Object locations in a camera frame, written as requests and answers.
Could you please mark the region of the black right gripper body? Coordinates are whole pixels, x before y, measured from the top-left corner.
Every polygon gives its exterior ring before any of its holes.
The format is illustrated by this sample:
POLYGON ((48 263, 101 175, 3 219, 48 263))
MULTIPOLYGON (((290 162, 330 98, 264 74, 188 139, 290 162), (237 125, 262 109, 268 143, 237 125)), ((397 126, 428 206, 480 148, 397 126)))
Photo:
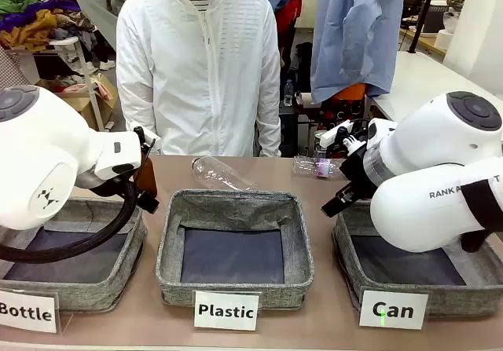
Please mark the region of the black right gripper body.
POLYGON ((346 203, 353 203, 360 199, 371 199, 377 189, 365 172, 363 164, 365 153, 366 146, 361 146, 348 155, 340 166, 341 172, 349 181, 342 196, 346 203))

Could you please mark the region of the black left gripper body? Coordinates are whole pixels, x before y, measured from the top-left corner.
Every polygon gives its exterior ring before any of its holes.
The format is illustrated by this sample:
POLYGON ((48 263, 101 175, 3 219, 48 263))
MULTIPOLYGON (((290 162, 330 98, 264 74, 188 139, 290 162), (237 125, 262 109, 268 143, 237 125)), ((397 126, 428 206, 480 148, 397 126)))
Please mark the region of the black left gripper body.
POLYGON ((105 179, 99 178, 92 169, 89 169, 76 177, 76 186, 88 189, 100 197, 120 196, 125 200, 137 200, 138 189, 131 180, 137 170, 132 164, 112 166, 107 170, 112 176, 105 179))

